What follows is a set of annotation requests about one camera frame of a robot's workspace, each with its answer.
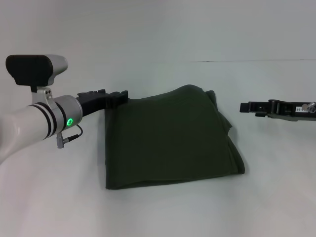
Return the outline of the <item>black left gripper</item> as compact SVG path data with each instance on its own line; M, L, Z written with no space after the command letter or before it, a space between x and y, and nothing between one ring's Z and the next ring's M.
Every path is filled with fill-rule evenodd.
M117 108L128 102L128 91L106 93L105 89L78 93L76 98L81 105L83 116L99 110Z

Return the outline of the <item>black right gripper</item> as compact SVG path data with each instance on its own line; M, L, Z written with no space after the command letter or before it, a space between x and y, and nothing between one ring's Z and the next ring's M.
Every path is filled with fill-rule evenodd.
M259 118L268 117L286 121L315 121L316 114L304 111L303 104L306 104L306 102L286 102L280 100L269 100L268 102L252 101L241 103L239 112L255 113L255 116Z

